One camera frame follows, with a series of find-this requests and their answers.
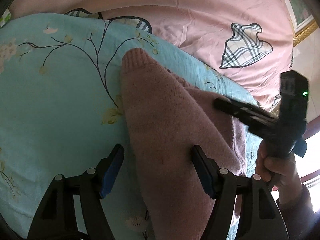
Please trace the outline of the person's right hand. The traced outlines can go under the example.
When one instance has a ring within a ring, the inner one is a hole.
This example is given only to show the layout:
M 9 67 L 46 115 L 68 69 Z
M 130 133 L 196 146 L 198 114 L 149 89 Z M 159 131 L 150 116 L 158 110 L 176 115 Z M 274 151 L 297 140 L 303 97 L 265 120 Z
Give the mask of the person's right hand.
M 275 175 L 279 176 L 275 185 L 279 191 L 279 204 L 281 205 L 295 202 L 303 191 L 296 168 L 295 155 L 290 153 L 284 159 L 272 157 L 264 140 L 258 148 L 255 172 L 265 182 L 271 181 Z

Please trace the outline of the pink sleeved right forearm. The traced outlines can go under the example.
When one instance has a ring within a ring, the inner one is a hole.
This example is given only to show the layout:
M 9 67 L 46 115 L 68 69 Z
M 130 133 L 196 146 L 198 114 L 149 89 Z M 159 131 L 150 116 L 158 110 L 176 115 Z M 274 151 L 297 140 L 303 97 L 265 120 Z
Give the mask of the pink sleeved right forearm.
M 307 187 L 302 185 L 302 192 L 292 203 L 280 204 L 276 200 L 286 225 L 289 239 L 317 239 L 319 237 L 319 214 L 312 208 Z

